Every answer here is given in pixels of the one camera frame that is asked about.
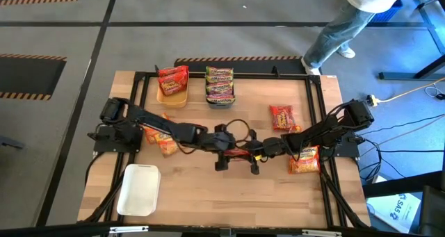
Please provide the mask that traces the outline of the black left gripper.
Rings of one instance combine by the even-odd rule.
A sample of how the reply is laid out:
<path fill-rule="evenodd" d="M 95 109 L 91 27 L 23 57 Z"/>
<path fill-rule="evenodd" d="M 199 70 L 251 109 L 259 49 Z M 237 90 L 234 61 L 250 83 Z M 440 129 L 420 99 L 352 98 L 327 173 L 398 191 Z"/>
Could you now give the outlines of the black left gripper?
<path fill-rule="evenodd" d="M 215 133 L 203 133 L 200 135 L 200 149 L 206 152 L 218 152 L 218 160 L 215 162 L 215 171 L 224 171 L 229 168 L 229 157 L 226 150 L 235 148 L 236 140 L 227 132 L 226 124 L 215 126 Z"/>

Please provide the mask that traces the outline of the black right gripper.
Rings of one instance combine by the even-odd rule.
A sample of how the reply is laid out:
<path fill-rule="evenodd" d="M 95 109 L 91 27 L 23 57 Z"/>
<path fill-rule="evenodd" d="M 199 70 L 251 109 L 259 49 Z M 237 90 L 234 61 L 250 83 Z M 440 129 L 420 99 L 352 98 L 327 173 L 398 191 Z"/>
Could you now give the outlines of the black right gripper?
<path fill-rule="evenodd" d="M 250 155 L 250 172 L 254 175 L 259 174 L 258 161 L 261 157 L 275 158 L 287 153 L 287 145 L 281 138 L 267 138 L 262 142 L 257 140 L 257 133 L 255 130 L 250 129 L 248 131 L 247 149 L 261 149 L 261 155 Z"/>

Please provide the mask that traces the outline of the dark plastic bin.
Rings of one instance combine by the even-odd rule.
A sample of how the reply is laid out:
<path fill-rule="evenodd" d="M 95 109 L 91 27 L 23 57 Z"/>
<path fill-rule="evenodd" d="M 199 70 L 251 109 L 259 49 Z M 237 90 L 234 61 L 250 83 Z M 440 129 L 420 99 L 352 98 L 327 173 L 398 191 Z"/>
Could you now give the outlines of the dark plastic bin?
<path fill-rule="evenodd" d="M 234 79 L 233 79 L 233 81 L 232 81 L 232 83 L 233 83 L 233 91 L 232 91 L 232 95 L 234 95 L 235 96 L 235 94 L 234 94 Z M 207 81 L 206 81 L 206 79 L 205 79 L 205 92 L 206 92 L 206 87 L 209 85 L 210 83 L 207 83 Z M 233 105 L 233 103 L 232 104 L 210 104 L 207 100 L 206 100 L 206 102 L 208 103 L 208 105 L 209 105 L 209 107 L 210 108 L 213 108 L 213 109 L 226 109 L 226 108 L 231 108 L 232 107 L 232 105 Z"/>

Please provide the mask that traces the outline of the lime chili shrimp ramen pack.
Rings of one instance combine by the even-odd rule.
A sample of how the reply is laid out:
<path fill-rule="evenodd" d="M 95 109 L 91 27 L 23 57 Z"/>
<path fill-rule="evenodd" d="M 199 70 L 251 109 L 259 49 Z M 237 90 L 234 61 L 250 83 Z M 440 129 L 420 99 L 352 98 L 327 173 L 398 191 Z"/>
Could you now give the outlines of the lime chili shrimp ramen pack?
<path fill-rule="evenodd" d="M 234 77 L 230 74 L 228 74 L 228 75 L 206 75 L 205 76 L 207 83 L 210 83 L 210 84 L 232 82 L 233 78 Z"/>
<path fill-rule="evenodd" d="M 208 95 L 220 95 L 220 94 L 232 94 L 233 83 L 213 83 L 206 87 L 206 92 Z"/>
<path fill-rule="evenodd" d="M 206 75 L 232 75 L 234 73 L 233 68 L 216 68 L 206 66 Z"/>
<path fill-rule="evenodd" d="M 232 94 L 216 94 L 206 96 L 206 100 L 210 104 L 232 104 L 235 99 L 235 96 Z"/>

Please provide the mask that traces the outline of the tan yellow plastic bin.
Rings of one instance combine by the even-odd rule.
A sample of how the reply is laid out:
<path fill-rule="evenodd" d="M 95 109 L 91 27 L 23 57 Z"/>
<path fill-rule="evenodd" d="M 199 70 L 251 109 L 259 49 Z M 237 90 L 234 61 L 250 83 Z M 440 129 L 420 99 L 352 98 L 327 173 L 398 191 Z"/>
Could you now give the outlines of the tan yellow plastic bin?
<path fill-rule="evenodd" d="M 181 92 L 178 92 L 170 96 L 165 96 L 162 93 L 161 87 L 159 85 L 156 98 L 160 104 L 163 104 L 167 108 L 183 108 L 186 105 L 188 98 L 188 84 L 185 90 L 182 90 Z"/>

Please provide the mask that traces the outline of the white plastic bin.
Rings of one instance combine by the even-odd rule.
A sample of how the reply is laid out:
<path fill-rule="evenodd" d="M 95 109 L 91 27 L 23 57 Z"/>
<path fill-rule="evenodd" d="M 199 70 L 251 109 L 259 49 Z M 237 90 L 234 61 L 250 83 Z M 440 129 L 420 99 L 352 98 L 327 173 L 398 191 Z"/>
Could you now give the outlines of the white plastic bin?
<path fill-rule="evenodd" d="M 156 210 L 161 173 L 155 165 L 128 165 L 117 203 L 119 215 L 146 217 Z"/>

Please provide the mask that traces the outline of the black desk crossbar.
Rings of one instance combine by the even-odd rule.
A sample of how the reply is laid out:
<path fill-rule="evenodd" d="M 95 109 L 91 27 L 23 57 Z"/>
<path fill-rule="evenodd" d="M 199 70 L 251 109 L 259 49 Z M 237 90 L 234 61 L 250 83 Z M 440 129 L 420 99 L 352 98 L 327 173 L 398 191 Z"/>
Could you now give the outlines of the black desk crossbar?
<path fill-rule="evenodd" d="M 425 186 L 445 191 L 445 172 L 436 171 L 413 177 L 373 183 L 363 186 L 363 191 L 366 198 L 371 198 L 420 192 Z"/>

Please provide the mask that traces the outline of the white printed cardboard box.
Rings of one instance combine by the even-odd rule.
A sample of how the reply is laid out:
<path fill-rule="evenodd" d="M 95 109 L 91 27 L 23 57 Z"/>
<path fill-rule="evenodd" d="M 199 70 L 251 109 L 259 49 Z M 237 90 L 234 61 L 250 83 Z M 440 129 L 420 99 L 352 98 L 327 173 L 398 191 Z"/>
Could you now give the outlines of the white printed cardboard box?
<path fill-rule="evenodd" d="M 387 223 L 395 230 L 408 234 L 421 200 L 412 194 L 402 193 L 366 200 L 372 215 Z"/>

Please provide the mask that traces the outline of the person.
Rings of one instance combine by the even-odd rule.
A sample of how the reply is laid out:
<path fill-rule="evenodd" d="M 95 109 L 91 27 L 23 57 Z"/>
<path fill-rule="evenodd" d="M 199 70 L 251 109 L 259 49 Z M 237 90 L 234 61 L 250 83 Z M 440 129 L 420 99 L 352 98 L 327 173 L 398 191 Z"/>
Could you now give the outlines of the person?
<path fill-rule="evenodd" d="M 354 58 L 349 42 L 379 13 L 388 11 L 397 0 L 344 0 L 339 14 L 319 33 L 301 58 L 308 75 L 319 75 L 321 65 L 334 53 Z"/>

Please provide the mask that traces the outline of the blue plastic crate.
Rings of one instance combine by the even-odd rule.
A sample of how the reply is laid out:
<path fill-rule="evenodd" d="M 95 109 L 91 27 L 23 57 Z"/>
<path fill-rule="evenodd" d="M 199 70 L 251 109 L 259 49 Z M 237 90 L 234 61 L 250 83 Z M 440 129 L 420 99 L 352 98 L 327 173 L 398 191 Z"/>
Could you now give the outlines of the blue plastic crate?
<path fill-rule="evenodd" d="M 390 19 L 403 7 L 401 0 L 396 0 L 392 7 L 383 13 L 376 14 L 371 22 L 389 22 Z"/>

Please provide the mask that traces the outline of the dark grey floor object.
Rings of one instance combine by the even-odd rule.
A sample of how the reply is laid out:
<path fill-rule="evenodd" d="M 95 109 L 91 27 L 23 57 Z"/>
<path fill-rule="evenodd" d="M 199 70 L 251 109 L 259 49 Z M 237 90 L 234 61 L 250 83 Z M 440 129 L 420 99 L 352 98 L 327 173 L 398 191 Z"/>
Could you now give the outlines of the dark grey floor object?
<path fill-rule="evenodd" d="M 18 142 L 5 136 L 0 136 L 0 146 L 2 147 L 14 147 L 16 149 L 23 149 L 24 143 Z"/>

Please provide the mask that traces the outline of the black aluminium table frame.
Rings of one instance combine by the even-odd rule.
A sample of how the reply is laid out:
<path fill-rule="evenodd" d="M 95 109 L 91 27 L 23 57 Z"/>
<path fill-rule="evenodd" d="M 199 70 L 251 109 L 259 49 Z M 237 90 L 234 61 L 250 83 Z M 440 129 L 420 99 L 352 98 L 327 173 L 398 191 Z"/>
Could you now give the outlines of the black aluminium table frame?
<path fill-rule="evenodd" d="M 362 227 L 329 161 L 306 166 L 312 147 L 371 125 L 361 102 L 326 108 L 323 78 L 237 74 L 211 68 L 174 77 L 149 73 L 128 99 L 115 76 L 113 97 L 92 133 L 98 151 L 80 218 L 158 231 L 265 231 Z"/>

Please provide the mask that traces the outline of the silver metal bracket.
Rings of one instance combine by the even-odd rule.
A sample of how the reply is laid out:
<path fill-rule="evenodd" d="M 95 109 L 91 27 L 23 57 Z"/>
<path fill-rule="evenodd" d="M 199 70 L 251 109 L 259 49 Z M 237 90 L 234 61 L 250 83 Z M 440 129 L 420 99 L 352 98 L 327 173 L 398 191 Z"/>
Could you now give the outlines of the silver metal bracket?
<path fill-rule="evenodd" d="M 303 229 L 302 235 L 312 237 L 343 237 L 342 233 L 338 231 L 325 231 L 315 229 Z"/>
<path fill-rule="evenodd" d="M 119 226 L 119 227 L 111 227 L 109 229 L 109 234 L 125 234 L 125 233 L 133 233 L 133 232 L 144 232 L 149 231 L 148 226 Z"/>

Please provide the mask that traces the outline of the black desk leg frame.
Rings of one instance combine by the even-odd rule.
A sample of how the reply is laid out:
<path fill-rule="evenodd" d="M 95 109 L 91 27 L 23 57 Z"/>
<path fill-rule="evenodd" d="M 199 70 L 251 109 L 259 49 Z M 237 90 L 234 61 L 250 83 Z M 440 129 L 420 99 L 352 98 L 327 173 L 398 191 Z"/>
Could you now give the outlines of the black desk leg frame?
<path fill-rule="evenodd" d="M 428 32 L 433 39 L 437 50 L 440 52 L 441 56 L 436 60 L 432 61 L 430 64 L 425 66 L 423 69 L 415 73 L 408 72 L 380 72 L 378 78 L 380 80 L 388 81 L 434 81 L 445 78 L 445 72 L 438 74 L 440 70 L 445 70 L 445 44 L 441 41 L 439 34 L 437 33 L 436 27 L 431 22 L 425 7 L 432 4 L 433 2 L 438 2 L 441 9 L 445 12 L 445 0 L 429 0 L 419 3 L 416 10 L 419 11 L 423 23 L 426 25 Z"/>

